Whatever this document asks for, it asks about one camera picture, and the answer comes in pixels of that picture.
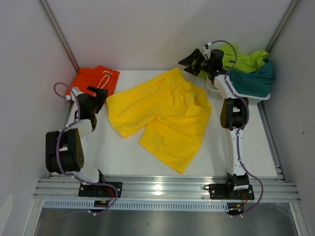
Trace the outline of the orange shorts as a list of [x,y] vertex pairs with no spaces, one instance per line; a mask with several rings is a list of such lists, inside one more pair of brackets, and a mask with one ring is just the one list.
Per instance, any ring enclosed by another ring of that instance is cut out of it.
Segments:
[[98,89],[107,89],[108,96],[111,96],[115,92],[119,75],[119,71],[101,65],[95,68],[81,67],[79,69],[79,73],[77,74],[70,87],[78,87],[81,92],[88,93],[92,96],[95,96],[95,93],[88,90],[88,86],[92,86]]

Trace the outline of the yellow shorts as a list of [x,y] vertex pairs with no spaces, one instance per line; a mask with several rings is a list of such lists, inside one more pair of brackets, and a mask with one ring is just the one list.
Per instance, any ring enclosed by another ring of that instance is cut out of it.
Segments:
[[123,138],[144,129],[139,143],[183,174],[197,155],[212,105],[205,89],[174,68],[106,99],[109,121]]

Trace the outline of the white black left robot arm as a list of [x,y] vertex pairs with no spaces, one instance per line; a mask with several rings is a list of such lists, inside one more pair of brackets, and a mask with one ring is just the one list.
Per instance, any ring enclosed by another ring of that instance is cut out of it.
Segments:
[[85,185],[90,184],[89,190],[97,197],[106,193],[107,185],[101,170],[85,168],[85,155],[82,148],[82,138],[95,131],[96,115],[102,109],[108,90],[88,86],[91,95],[82,92],[78,87],[69,89],[69,95],[57,95],[76,105],[73,121],[64,128],[50,131],[45,135],[45,165],[50,173],[58,173],[77,179]]

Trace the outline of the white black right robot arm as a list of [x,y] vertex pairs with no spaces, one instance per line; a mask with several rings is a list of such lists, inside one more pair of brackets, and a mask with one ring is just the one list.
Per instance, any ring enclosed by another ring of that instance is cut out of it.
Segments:
[[249,174],[243,161],[243,132],[249,122],[249,102],[234,88],[228,72],[223,70],[223,51],[213,49],[202,53],[195,49],[188,57],[179,61],[184,71],[197,76],[201,71],[208,73],[208,81],[214,85],[223,98],[220,124],[226,130],[231,166],[224,184],[210,184],[211,199],[240,199],[250,190]]

